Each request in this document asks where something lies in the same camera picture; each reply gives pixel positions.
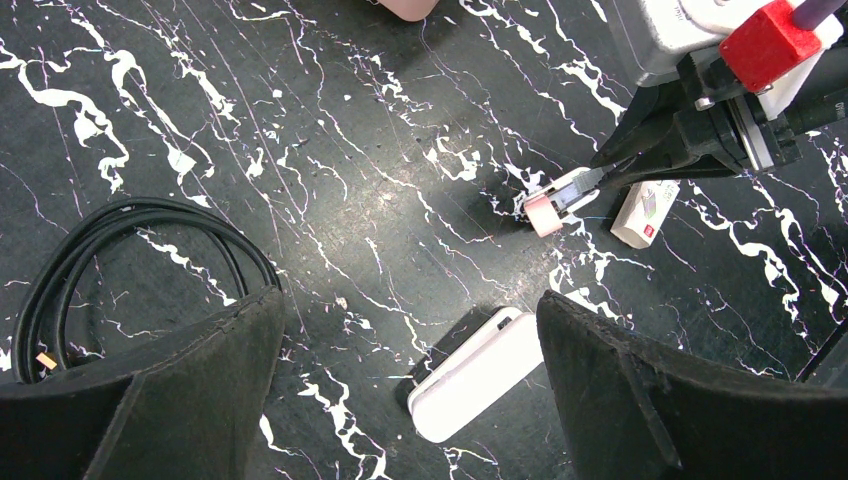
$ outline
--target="gray metal part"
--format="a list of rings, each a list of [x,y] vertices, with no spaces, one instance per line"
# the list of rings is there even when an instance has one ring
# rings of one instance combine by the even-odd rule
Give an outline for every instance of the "gray metal part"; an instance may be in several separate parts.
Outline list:
[[[609,28],[630,78],[651,87],[678,78],[677,64],[722,36],[690,20],[679,0],[602,0]]]
[[[602,168],[593,168],[588,172],[581,173],[574,177],[574,181],[568,186],[550,195],[549,199],[557,210],[560,212],[567,211],[569,206],[598,186],[598,182],[601,181],[604,173]]]

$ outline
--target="marble floor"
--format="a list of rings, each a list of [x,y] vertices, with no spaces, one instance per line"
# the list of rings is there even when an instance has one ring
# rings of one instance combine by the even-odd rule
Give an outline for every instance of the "marble floor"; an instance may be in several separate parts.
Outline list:
[[[605,22],[595,0],[442,0],[417,24],[365,0],[4,2],[0,382],[52,249],[138,195],[207,208],[279,269],[288,331],[249,478],[571,478],[543,367],[441,445],[403,407],[494,309],[546,289],[793,380],[846,315],[844,122],[777,173],[683,182],[647,250],[610,235],[615,193],[543,240],[517,221],[628,105]],[[69,319],[80,361],[231,302],[207,242],[163,227],[99,255]]]

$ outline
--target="black cable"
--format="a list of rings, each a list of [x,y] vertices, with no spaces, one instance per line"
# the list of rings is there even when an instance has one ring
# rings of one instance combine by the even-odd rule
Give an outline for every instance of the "black cable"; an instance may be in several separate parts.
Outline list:
[[[815,30],[845,5],[846,0],[807,0],[792,13],[792,23],[804,30]]]
[[[247,284],[227,242],[241,250],[259,268],[266,285],[281,288],[274,266],[241,232],[208,212],[159,198],[132,198],[111,203],[80,222],[62,240],[47,264],[32,282],[21,309],[12,346],[15,377],[22,383],[39,381],[39,332],[45,310],[54,299],[48,351],[56,355],[59,369],[71,367],[65,344],[65,323],[71,298],[86,266],[105,245],[126,237],[139,227],[163,223],[202,230],[223,255],[240,297],[248,294]]]

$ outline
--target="label on box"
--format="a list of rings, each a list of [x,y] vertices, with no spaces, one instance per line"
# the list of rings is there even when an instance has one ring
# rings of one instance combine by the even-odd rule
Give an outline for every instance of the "label on box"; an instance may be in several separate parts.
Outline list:
[[[649,247],[679,192],[676,180],[633,185],[612,225],[612,234],[633,248]]]

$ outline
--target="small white box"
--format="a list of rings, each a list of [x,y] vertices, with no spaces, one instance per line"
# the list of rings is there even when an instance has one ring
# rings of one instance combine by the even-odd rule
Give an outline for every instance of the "small white box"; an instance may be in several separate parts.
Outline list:
[[[677,180],[633,185],[610,231],[633,248],[648,248],[679,192]]]

